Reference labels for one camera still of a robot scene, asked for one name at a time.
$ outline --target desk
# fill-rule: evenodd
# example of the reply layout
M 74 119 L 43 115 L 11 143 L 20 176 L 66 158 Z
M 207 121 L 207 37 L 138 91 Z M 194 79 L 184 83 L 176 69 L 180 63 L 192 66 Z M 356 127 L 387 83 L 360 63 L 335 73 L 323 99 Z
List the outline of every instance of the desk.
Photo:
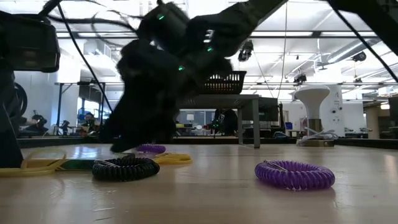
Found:
M 296 133 L 296 138 L 300 138 L 300 133 L 302 133 L 303 131 L 300 130 L 286 130 L 289 137 L 293 137 L 293 133 Z
M 260 148 L 259 95 L 199 95 L 185 101 L 179 107 L 181 109 L 237 109 L 239 143 L 243 144 L 242 120 L 253 120 L 254 148 Z

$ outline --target pole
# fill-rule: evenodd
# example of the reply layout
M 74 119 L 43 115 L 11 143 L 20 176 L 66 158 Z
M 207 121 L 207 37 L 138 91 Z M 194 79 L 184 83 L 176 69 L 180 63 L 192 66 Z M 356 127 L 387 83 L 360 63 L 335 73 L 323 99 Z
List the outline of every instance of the pole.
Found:
M 102 127 L 102 122 L 103 122 L 103 115 L 104 115 L 104 102 L 105 102 L 105 94 L 106 94 L 106 84 L 103 83 L 103 90 L 104 93 L 102 94 L 102 99 L 101 99 L 101 113 L 100 113 L 100 118 L 99 118 L 99 126 Z
M 81 110 L 82 110 L 82 113 L 84 114 L 85 113 L 85 111 L 86 111 L 86 109 L 85 109 L 85 103 L 86 103 L 86 99 L 81 99 Z
M 57 114 L 57 127 L 60 126 L 60 118 L 61 118 L 61 102 L 62 102 L 62 87 L 63 83 L 60 83 L 60 94 L 58 96 L 58 114 Z
M 20 168 L 24 160 L 15 134 L 19 129 L 19 119 L 11 121 L 4 104 L 16 97 L 14 79 L 12 66 L 0 59 L 0 168 Z

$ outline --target table surface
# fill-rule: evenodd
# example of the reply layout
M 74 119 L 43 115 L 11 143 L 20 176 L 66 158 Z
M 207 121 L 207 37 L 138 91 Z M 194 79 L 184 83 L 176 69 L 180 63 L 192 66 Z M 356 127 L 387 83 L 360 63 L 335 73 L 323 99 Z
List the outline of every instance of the table surface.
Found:
M 238 109 L 251 100 L 258 100 L 259 95 L 199 95 L 183 103 L 182 109 Z
M 90 172 L 0 179 L 4 224 L 375 224 L 398 220 L 398 151 L 361 147 L 166 145 L 194 163 L 162 166 L 135 182 L 97 182 Z M 61 146 L 70 158 L 112 157 L 109 145 Z M 24 149 L 27 155 L 36 149 Z M 330 190 L 290 192 L 257 180 L 263 160 L 330 168 Z

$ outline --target black cable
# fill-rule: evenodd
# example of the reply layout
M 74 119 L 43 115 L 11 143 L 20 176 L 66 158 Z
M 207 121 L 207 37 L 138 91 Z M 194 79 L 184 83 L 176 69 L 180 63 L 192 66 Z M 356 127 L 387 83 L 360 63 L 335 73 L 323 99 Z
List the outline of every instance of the black cable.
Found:
M 284 42 L 284 58 L 282 61 L 282 74 L 281 74 L 281 78 L 280 78 L 280 84 L 279 84 L 279 89 L 278 89 L 278 95 L 276 96 L 276 98 L 279 98 L 279 94 L 280 94 L 280 88 L 282 88 L 282 82 L 284 81 L 284 72 L 285 72 L 285 59 L 286 59 L 286 42 L 287 42 L 287 3 L 285 4 L 286 9 L 285 9 L 285 42 Z
M 330 7 L 334 10 L 337 16 L 348 26 L 351 31 L 355 34 L 355 36 L 362 42 L 363 45 L 380 61 L 383 67 L 387 70 L 387 72 L 391 75 L 391 77 L 398 83 L 398 78 L 388 66 L 388 64 L 372 49 L 372 47 L 366 42 L 366 40 L 359 34 L 359 32 L 347 21 L 347 19 L 340 13 L 340 11 L 333 4 L 333 1 L 328 1 Z
M 129 29 L 130 29 L 132 32 L 134 32 L 134 33 L 137 32 L 137 30 L 135 30 L 135 28 L 133 28 L 133 27 L 131 27 L 131 26 L 129 25 L 129 21 L 128 21 L 124 16 L 122 16 L 122 14 L 121 14 L 120 12 L 115 11 L 115 10 L 107 10 L 106 12 L 113 12 L 113 13 L 119 15 L 119 16 L 121 17 L 121 19 L 128 25 Z M 104 37 L 102 37 L 102 36 L 100 36 L 100 35 L 98 34 L 98 31 L 97 31 L 97 29 L 95 28 L 95 23 L 96 23 L 95 21 L 97 20 L 96 16 L 97 16 L 99 13 L 100 13 L 100 12 L 97 12 L 97 13 L 94 14 L 94 16 L 91 18 L 91 24 L 90 24 L 90 26 L 91 26 L 91 29 L 93 30 L 93 32 L 95 33 L 95 36 L 97 36 L 97 38 L 99 38 L 100 40 L 102 40 L 105 44 L 115 45 L 115 46 L 118 46 L 118 47 L 124 47 L 124 46 L 121 45 L 121 44 L 117 44 L 117 43 L 108 41 L 108 40 L 106 40 Z
M 58 6 L 61 3 L 62 0 L 49 0 L 47 1 L 44 6 L 43 9 L 38 13 L 39 16 L 43 16 L 46 17 L 50 14 L 50 12 L 52 10 L 54 10 L 56 8 L 56 6 Z
M 93 0 L 85 0 L 85 1 L 106 8 L 105 5 L 102 5 L 102 4 L 100 4 L 100 3 L 96 2 L 96 1 L 93 1 Z M 107 11 L 108 11 L 108 12 L 113 12 L 113 13 L 118 14 L 119 16 L 121 16 L 121 17 L 123 18 L 123 21 L 124 21 L 124 22 L 112 21 L 112 20 L 108 20 L 108 19 L 96 18 L 96 16 L 97 16 L 98 13 L 100 13 L 100 12 L 97 12 L 97 13 L 96 13 L 93 17 L 91 17 L 91 18 L 84 18 L 84 19 L 70 19 L 70 18 L 65 18 L 65 19 L 66 19 L 66 21 L 67 21 L 68 23 L 70 23 L 70 24 L 91 24 L 91 25 L 92 25 L 92 24 L 112 24 L 112 25 L 116 25 L 116 26 L 121 26 L 121 27 L 127 28 L 127 29 L 129 29 L 129 30 L 131 30 L 131 31 L 133 31 L 133 32 L 136 32 L 136 30 L 135 30 L 134 28 L 132 28 L 132 27 L 129 25 L 127 19 L 125 19 L 124 16 L 130 17 L 130 18 L 132 18 L 132 19 L 142 19 L 142 18 L 143 18 L 143 16 L 132 16 L 132 15 L 128 15 L 128 14 L 124 14 L 124 13 L 118 12 L 118 11 L 116 11 L 116 10 L 107 10 Z M 49 15 L 49 14 L 47 14 L 46 16 L 47 16 L 48 18 L 54 20 L 54 21 L 57 21 L 57 22 L 62 22 L 62 23 L 65 22 L 64 19 L 59 18 L 59 17 L 56 17 L 56 16 L 52 16 L 52 15 Z
M 70 35 L 70 38 L 71 38 L 73 44 L 74 44 L 75 47 L 76 47 L 76 50 L 77 50 L 78 53 L 80 54 L 81 59 L 83 59 L 83 61 L 85 62 L 85 64 L 86 64 L 88 70 L 89 70 L 89 71 L 91 72 L 91 74 L 93 75 L 93 78 L 95 79 L 95 82 L 98 84 L 99 90 L 100 90 L 101 93 L 103 94 L 104 99 L 105 99 L 105 101 L 106 101 L 106 104 L 108 105 L 109 110 L 110 110 L 111 112 L 113 112 L 112 107 L 111 107 L 111 104 L 109 103 L 108 97 L 106 97 L 105 90 L 102 88 L 102 85 L 101 85 L 100 81 L 98 80 L 97 76 L 95 75 L 94 70 L 92 69 L 92 67 L 91 67 L 90 64 L 88 63 L 86 57 L 83 55 L 83 52 L 81 52 L 81 50 L 80 50 L 80 48 L 79 48 L 79 45 L 77 44 L 76 39 L 75 39 L 75 37 L 73 36 L 72 30 L 70 29 L 69 24 L 68 24 L 68 22 L 67 22 L 67 20 L 66 20 L 66 18 L 65 18 L 65 15 L 64 15 L 64 13 L 63 13 L 63 10 L 62 10 L 61 5 L 59 4 L 57 7 L 58 7 L 58 10 L 60 11 L 60 15 L 61 15 L 61 17 L 62 17 L 62 19 L 63 19 L 63 22 L 65 23 L 65 27 L 66 27 L 67 30 L 68 30 L 68 33 L 69 33 L 69 35 Z
M 22 116 L 27 108 L 27 95 L 25 89 L 20 84 L 14 82 L 14 86 L 19 100 L 19 107 L 21 109 L 19 114 Z
M 132 154 L 121 159 L 96 161 L 92 173 L 96 180 L 126 182 L 151 177 L 159 171 L 159 165 L 152 159 L 135 158 Z

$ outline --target black basket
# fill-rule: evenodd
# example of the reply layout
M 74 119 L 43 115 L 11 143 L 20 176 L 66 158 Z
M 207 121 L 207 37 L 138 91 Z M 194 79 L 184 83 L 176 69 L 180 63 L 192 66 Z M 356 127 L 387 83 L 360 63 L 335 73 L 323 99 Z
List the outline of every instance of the black basket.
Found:
M 213 75 L 204 84 L 200 94 L 241 94 L 247 71 L 233 71 L 226 78 Z

